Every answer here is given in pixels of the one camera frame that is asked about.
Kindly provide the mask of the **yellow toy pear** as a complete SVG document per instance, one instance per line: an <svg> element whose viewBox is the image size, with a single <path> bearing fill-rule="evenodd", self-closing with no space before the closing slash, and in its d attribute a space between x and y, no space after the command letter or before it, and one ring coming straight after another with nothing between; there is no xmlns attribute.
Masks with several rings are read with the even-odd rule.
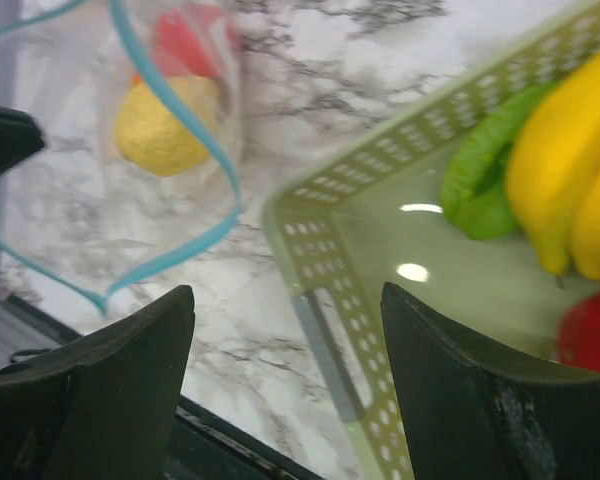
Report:
<svg viewBox="0 0 600 480"><path fill-rule="evenodd" d="M218 127L219 88L205 77L173 76L169 85L211 132ZM210 159L196 136L159 100L146 82L132 86L121 103L113 127L120 155L141 169L172 177Z"/></svg>

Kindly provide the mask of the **dark red toy fruit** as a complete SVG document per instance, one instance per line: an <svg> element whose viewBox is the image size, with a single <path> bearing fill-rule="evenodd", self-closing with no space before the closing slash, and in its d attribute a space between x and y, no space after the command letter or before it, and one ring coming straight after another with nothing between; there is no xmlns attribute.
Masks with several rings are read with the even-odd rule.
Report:
<svg viewBox="0 0 600 480"><path fill-rule="evenodd" d="M600 293L574 306L563 318L557 356L563 364L600 372Z"/></svg>

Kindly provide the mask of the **clear zip top bag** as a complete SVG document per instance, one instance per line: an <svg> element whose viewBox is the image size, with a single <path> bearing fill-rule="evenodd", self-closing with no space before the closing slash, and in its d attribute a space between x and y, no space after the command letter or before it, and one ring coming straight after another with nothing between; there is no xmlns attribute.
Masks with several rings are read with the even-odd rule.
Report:
<svg viewBox="0 0 600 480"><path fill-rule="evenodd" d="M223 1L67 1L0 27L0 250L106 310L241 207Z"/></svg>

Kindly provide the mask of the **green toy pepper slice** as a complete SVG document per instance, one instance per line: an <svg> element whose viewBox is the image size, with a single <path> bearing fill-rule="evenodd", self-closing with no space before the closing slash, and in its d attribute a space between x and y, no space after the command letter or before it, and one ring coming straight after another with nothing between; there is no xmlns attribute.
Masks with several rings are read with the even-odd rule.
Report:
<svg viewBox="0 0 600 480"><path fill-rule="evenodd" d="M515 231L518 222L504 192L504 177L529 115L557 83L527 87L481 120L444 172L439 200L445 219L467 238L485 241Z"/></svg>

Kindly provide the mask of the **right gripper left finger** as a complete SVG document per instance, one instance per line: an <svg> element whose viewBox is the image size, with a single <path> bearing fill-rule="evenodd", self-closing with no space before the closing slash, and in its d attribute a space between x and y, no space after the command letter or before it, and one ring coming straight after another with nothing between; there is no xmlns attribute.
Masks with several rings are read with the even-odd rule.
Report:
<svg viewBox="0 0 600 480"><path fill-rule="evenodd" d="M195 324L178 286L0 370L0 479L160 479Z"/></svg>

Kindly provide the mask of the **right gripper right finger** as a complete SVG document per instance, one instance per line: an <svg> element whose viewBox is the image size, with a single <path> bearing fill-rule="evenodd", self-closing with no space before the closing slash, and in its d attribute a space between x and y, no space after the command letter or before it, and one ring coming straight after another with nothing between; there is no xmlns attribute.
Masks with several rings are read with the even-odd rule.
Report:
<svg viewBox="0 0 600 480"><path fill-rule="evenodd" d="M418 479L600 479L600 373L506 346L386 283L381 315Z"/></svg>

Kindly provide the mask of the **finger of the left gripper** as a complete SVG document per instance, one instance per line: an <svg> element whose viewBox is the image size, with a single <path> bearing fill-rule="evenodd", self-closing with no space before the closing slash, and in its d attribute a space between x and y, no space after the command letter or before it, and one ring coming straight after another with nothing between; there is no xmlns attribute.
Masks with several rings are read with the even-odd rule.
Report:
<svg viewBox="0 0 600 480"><path fill-rule="evenodd" d="M0 176L45 146L43 131L33 117L0 107Z"/></svg>

